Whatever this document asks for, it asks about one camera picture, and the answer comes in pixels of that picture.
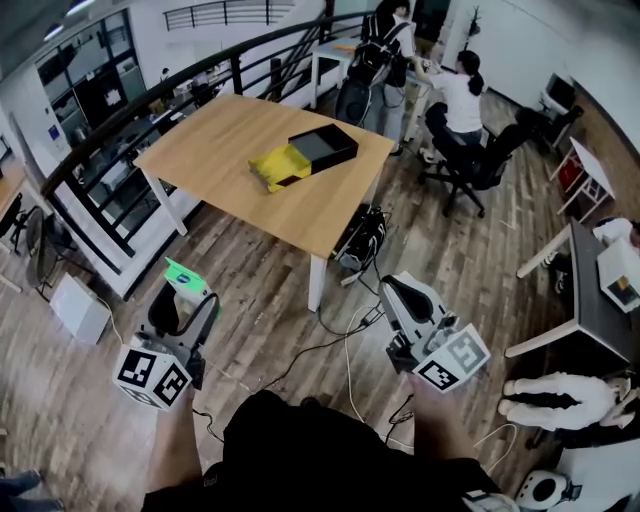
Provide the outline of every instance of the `table leg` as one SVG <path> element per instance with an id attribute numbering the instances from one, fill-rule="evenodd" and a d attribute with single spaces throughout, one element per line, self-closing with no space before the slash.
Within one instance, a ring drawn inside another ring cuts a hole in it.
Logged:
<path id="1" fill-rule="evenodd" d="M 567 156 L 564 157 L 564 160 L 562 161 L 562 163 L 560 163 L 558 168 L 553 172 L 553 174 L 551 175 L 551 178 L 549 178 L 549 181 L 553 181 L 555 177 L 560 173 L 560 170 L 564 167 L 564 164 L 567 163 L 569 158 L 571 158 L 571 155 L 573 155 L 573 152 L 574 152 L 574 149 L 573 149 L 573 146 L 571 146 L 571 149 L 567 153 Z"/>
<path id="2" fill-rule="evenodd" d="M 600 206 L 607 197 L 609 197 L 609 194 L 606 191 L 604 191 L 604 194 L 602 194 L 602 197 L 593 204 L 593 208 L 591 208 L 591 210 L 585 213 L 584 216 L 580 219 L 580 224 L 582 224 L 585 221 L 585 219 L 593 213 L 593 210 L 595 210 L 598 206 Z"/>
<path id="3" fill-rule="evenodd" d="M 569 334 L 574 333 L 577 330 L 578 322 L 575 318 L 573 318 L 572 320 L 569 320 L 568 322 L 565 322 L 564 324 L 551 329 L 550 331 L 545 332 L 540 336 L 531 338 L 530 340 L 520 343 L 519 345 L 516 345 L 514 347 L 509 347 L 507 350 L 505 350 L 504 355 L 505 357 L 520 356 L 522 354 L 525 354 L 526 352 L 535 350 L 536 348 L 544 347 L 549 343 L 553 343 L 560 338 L 564 338 L 565 336 L 568 336 Z"/>
<path id="4" fill-rule="evenodd" d="M 311 108 L 316 108 L 318 101 L 318 68 L 320 58 L 315 54 L 311 57 Z"/>
<path id="5" fill-rule="evenodd" d="M 152 176 L 151 174 L 147 174 L 144 171 L 142 172 L 144 173 L 144 177 L 147 178 L 147 181 L 149 182 L 149 186 L 151 187 L 151 190 L 158 198 L 158 202 L 169 214 L 169 218 L 171 219 L 171 221 L 173 222 L 173 225 L 178 230 L 178 233 L 180 233 L 180 235 L 182 236 L 185 236 L 187 234 L 187 228 L 182 222 L 180 215 L 178 215 L 178 212 L 176 212 L 176 209 L 173 207 L 173 204 L 171 204 L 171 200 L 169 199 L 169 196 L 167 196 L 167 193 L 164 191 L 164 188 L 162 187 L 162 183 L 160 183 L 160 180 L 155 176 Z"/>
<path id="6" fill-rule="evenodd" d="M 373 198 L 376 195 L 376 190 L 378 190 L 378 183 L 380 182 L 380 174 L 382 174 L 382 169 L 380 169 L 380 172 L 376 175 L 371 185 L 369 185 L 369 190 L 367 190 L 367 193 L 362 198 L 363 203 L 366 203 L 366 204 L 373 203 Z"/>
<path id="7" fill-rule="evenodd" d="M 311 271 L 309 273 L 309 310 L 318 311 L 322 289 L 324 288 L 324 276 L 327 272 L 327 260 L 311 255 Z"/>
<path id="8" fill-rule="evenodd" d="M 531 258 L 527 263 L 522 265 L 516 272 L 516 276 L 522 279 L 524 276 L 529 274 L 534 268 L 536 268 L 542 260 L 544 260 L 549 254 L 554 251 L 557 251 L 560 246 L 565 243 L 569 237 L 571 236 L 571 224 L 567 224 L 560 233 L 558 233 L 551 242 L 545 245 L 542 250 L 536 254 L 533 258 Z"/>
<path id="9" fill-rule="evenodd" d="M 411 111 L 411 116 L 409 117 L 409 124 L 407 124 L 407 130 L 404 134 L 404 141 L 409 142 L 411 139 L 415 137 L 416 134 L 416 125 L 418 124 L 418 119 L 424 114 L 424 109 L 427 106 L 427 101 L 429 99 L 429 86 L 421 85 L 418 90 L 418 98 L 416 99 L 415 104 L 413 105 L 413 110 Z"/>
<path id="10" fill-rule="evenodd" d="M 556 213 L 556 215 L 560 215 L 563 211 L 565 211 L 567 209 L 567 206 L 575 201 L 576 197 L 580 195 L 580 192 L 586 192 L 586 190 L 589 188 L 589 185 L 591 185 L 591 176 L 584 180 L 584 183 L 580 187 L 578 187 L 578 190 L 576 190 L 575 194 L 571 196 L 571 199 L 564 203 L 564 206 L 558 210 L 558 213 Z"/>
<path id="11" fill-rule="evenodd" d="M 571 185 L 569 185 L 569 186 L 567 187 L 567 190 L 565 190 L 565 193 L 569 193 L 569 190 L 571 190 L 571 189 L 573 188 L 573 186 L 574 186 L 574 185 L 576 185 L 576 184 L 578 183 L 578 180 L 580 180 L 580 178 L 582 177 L 582 175 L 583 175 L 583 174 L 584 174 L 584 169 L 582 169 L 582 170 L 580 171 L 580 174 L 578 174 L 578 176 L 576 176 L 576 179 L 575 179 L 575 180 L 573 180 L 573 181 L 571 182 Z"/>
<path id="12" fill-rule="evenodd" d="M 9 281 L 9 279 L 7 279 L 6 277 L 4 277 L 2 274 L 0 274 L 0 283 L 4 283 L 6 284 L 9 288 L 11 288 L 13 291 L 15 291 L 16 293 L 22 293 L 22 288 L 20 288 L 17 284 L 15 284 L 13 281 Z"/>

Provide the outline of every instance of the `hand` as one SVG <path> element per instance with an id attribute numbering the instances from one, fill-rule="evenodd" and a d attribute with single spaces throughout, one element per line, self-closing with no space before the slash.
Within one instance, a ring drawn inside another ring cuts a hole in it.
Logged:
<path id="1" fill-rule="evenodd" d="M 410 374 L 413 388 L 413 409 L 416 419 L 432 422 L 457 421 L 455 400 L 451 394 L 440 393 L 417 375 Z"/>

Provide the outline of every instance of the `cardboard box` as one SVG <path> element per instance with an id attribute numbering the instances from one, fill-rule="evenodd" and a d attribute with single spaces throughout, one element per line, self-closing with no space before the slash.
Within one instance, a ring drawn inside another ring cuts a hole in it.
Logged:
<path id="1" fill-rule="evenodd" d="M 269 192 L 355 158 L 358 143 L 335 124 L 289 138 L 289 144 L 249 161 L 251 171 Z"/>

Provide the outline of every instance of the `white box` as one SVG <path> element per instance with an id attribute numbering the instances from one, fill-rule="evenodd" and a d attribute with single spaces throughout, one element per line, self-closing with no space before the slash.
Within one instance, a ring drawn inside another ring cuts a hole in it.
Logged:
<path id="1" fill-rule="evenodd" d="M 600 289 L 622 311 L 640 306 L 640 256 L 624 238 L 598 256 Z"/>
<path id="2" fill-rule="evenodd" d="M 416 366 L 413 373 L 440 393 L 448 393 L 469 380 L 490 357 L 478 331 L 469 324 L 452 334 L 444 345 Z"/>
<path id="3" fill-rule="evenodd" d="M 50 305 L 76 340 L 92 345 L 98 343 L 109 321 L 109 310 L 82 281 L 65 274 Z"/>
<path id="4" fill-rule="evenodd" d="M 191 376 L 171 354 L 122 345 L 113 382 L 136 402 L 168 411 Z"/>

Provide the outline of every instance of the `black shirt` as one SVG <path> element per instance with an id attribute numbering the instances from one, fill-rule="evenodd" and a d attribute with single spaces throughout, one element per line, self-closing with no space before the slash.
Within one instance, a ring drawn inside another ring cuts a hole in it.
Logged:
<path id="1" fill-rule="evenodd" d="M 223 462 L 202 480 L 148 494 L 143 512 L 407 502 L 456 512 L 469 510 L 461 499 L 466 492 L 499 492 L 475 460 L 392 450 L 359 421 L 320 405 L 291 407 L 267 391 L 240 406 L 224 441 Z"/>

